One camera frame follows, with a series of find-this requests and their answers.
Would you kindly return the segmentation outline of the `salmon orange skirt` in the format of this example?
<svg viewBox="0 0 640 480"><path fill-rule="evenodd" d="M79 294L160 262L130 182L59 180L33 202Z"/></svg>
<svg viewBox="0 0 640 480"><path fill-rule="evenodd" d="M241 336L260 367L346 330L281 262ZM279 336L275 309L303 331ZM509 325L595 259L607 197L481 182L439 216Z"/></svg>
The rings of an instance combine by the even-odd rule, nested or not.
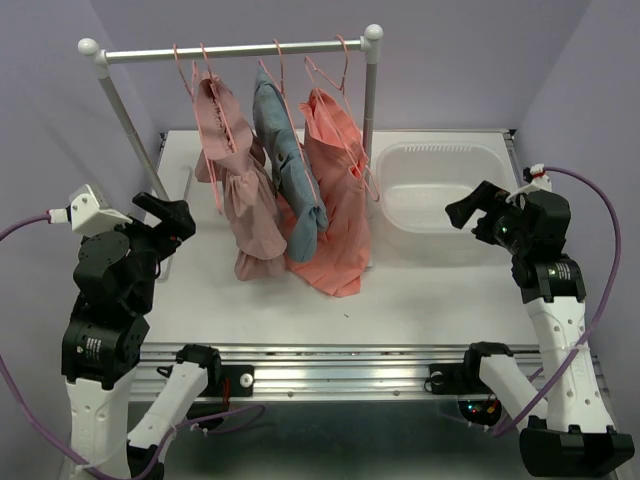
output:
<svg viewBox="0 0 640 480"><path fill-rule="evenodd" d="M347 125L343 108L321 89L339 126ZM329 226L318 234L315 255L306 263L287 257L287 268L328 295L346 297L361 289L361 276L371 255L371 231L366 217L367 192L356 178L346 151L331 130L328 116L312 92L299 105L305 118L304 150L319 184Z"/></svg>

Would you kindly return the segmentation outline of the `pink hanger holding skirt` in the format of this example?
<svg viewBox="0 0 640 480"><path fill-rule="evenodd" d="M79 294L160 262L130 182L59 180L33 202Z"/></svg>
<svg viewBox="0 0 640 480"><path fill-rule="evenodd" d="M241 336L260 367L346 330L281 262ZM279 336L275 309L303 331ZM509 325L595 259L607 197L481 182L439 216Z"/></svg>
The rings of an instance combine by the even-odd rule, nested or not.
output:
<svg viewBox="0 0 640 480"><path fill-rule="evenodd" d="M312 95L316 99L316 103L321 106L321 110L328 116L328 122L331 126L331 130L338 138L340 145L348 154L353 169L356 171L356 178L360 180L369 198L378 203L380 201L380 190L377 180L373 177L371 172L371 158L370 148L365 145L365 135L361 131L352 115L352 111L346 96L346 78L349 68L349 48L347 47L346 40L340 35L336 34L335 39L340 43L344 52L344 67L340 83L336 83L328 74L321 70L314 61L309 57L304 57L304 64L306 72L312 83ZM335 121L335 117L331 110L328 108L327 103L321 95L321 88L318 85L317 75L323 77L331 86L333 86L342 96L345 110L342 112L346 115L348 120L345 127L339 126Z"/></svg>

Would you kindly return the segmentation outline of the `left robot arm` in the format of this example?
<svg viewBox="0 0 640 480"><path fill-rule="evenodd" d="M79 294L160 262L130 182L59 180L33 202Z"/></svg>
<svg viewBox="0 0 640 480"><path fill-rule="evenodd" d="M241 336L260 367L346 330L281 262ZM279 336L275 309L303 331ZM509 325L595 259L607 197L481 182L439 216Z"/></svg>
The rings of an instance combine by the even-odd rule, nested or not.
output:
<svg viewBox="0 0 640 480"><path fill-rule="evenodd" d="M81 235L73 280L79 294L62 340L61 373L72 413L71 448L82 479L161 479L169 442L194 400L222 382L218 350L188 344L133 430L130 393L149 331L161 263L196 233L184 200L148 193L133 202L156 217L148 225L108 207L89 186L62 219Z"/></svg>

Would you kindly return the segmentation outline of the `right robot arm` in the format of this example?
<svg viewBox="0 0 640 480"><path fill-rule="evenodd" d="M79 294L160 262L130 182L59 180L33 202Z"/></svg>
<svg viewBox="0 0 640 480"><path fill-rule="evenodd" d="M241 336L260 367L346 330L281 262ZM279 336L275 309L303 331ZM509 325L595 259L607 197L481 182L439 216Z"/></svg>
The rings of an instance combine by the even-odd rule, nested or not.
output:
<svg viewBox="0 0 640 480"><path fill-rule="evenodd" d="M534 477L598 478L629 461L633 439L616 430L600 395L586 339L582 273L563 251L568 201L538 181L514 194L484 181L445 211L457 229L482 211L473 235L510 253L546 383L536 388L508 346L475 342L461 363L430 365L427 391L493 393L519 432L520 455Z"/></svg>

